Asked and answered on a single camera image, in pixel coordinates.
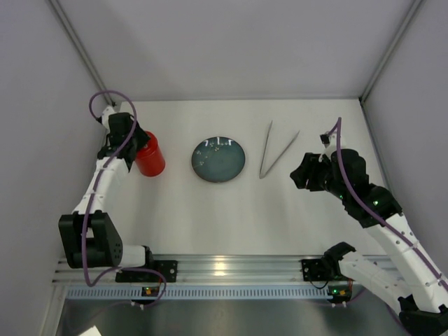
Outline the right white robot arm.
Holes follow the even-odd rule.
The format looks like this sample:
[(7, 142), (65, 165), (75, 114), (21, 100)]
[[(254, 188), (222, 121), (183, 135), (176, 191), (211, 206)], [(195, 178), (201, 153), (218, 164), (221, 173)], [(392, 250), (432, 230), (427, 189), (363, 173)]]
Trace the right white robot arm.
[(392, 277), (352, 245), (340, 242), (321, 258), (303, 263), (306, 280), (350, 279), (362, 284), (398, 315), (410, 335), (447, 331), (447, 279), (431, 265), (396, 199), (369, 181), (366, 162), (357, 151), (306, 153), (290, 178), (298, 189), (326, 191), (339, 199), (400, 273), (399, 278)]

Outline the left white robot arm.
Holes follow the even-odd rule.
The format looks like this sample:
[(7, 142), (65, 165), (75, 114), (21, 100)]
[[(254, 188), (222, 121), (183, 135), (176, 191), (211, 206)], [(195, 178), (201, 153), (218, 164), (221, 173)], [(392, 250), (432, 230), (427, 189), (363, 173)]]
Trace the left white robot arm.
[(73, 212), (61, 216), (58, 223), (66, 261), (72, 269), (83, 267), (83, 256), (89, 268), (142, 267), (149, 258), (148, 248), (124, 244), (109, 211), (138, 151), (151, 138), (137, 125), (130, 140), (121, 148), (133, 126), (133, 116), (108, 106), (99, 121), (107, 135), (106, 143), (97, 154), (92, 180)]

